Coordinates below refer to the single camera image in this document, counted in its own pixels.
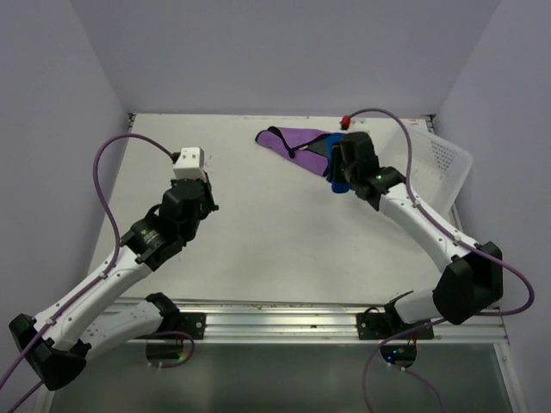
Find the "blue towel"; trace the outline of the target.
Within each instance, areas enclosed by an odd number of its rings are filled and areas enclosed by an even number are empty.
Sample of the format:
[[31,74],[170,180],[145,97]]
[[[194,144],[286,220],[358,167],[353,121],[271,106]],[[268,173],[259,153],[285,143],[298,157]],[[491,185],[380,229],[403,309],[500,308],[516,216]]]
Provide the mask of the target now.
[[343,133],[331,133],[325,140],[328,163],[326,180],[331,184],[331,191],[334,194],[345,194],[350,190],[350,185],[339,176],[339,155],[334,154],[334,146],[343,137]]

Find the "purple towel black trim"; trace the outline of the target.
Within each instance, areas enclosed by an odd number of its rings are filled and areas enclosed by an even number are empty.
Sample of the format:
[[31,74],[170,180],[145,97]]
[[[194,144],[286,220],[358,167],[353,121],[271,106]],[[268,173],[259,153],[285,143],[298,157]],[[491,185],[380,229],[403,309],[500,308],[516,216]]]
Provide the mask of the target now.
[[255,142],[316,176],[327,176],[332,145],[344,136],[319,129],[270,126]]

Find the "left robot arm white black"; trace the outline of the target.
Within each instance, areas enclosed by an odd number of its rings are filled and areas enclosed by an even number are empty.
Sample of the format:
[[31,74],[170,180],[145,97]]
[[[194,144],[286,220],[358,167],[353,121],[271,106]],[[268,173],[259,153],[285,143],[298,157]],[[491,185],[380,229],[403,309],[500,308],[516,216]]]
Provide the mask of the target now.
[[178,330],[176,306],[153,293],[128,311],[101,319],[127,289],[159,269],[194,239],[201,220],[218,210],[207,173],[173,179],[160,204],[134,223],[99,267],[53,305],[17,315],[9,330],[40,383],[56,391],[71,383],[99,354],[127,340]]

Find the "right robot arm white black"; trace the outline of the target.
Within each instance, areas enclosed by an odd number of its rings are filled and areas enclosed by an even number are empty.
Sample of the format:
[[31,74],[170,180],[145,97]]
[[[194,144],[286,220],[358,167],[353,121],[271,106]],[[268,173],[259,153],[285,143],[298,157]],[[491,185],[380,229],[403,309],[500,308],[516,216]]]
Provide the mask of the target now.
[[435,214],[408,190],[406,178],[397,169],[380,165],[367,133],[337,133],[326,146],[332,190],[351,190],[391,219],[440,273],[433,288],[410,291],[385,304],[383,326],[388,335],[403,337],[414,324],[433,318],[462,324],[502,298],[503,269],[498,265],[502,253],[495,243],[480,244]]

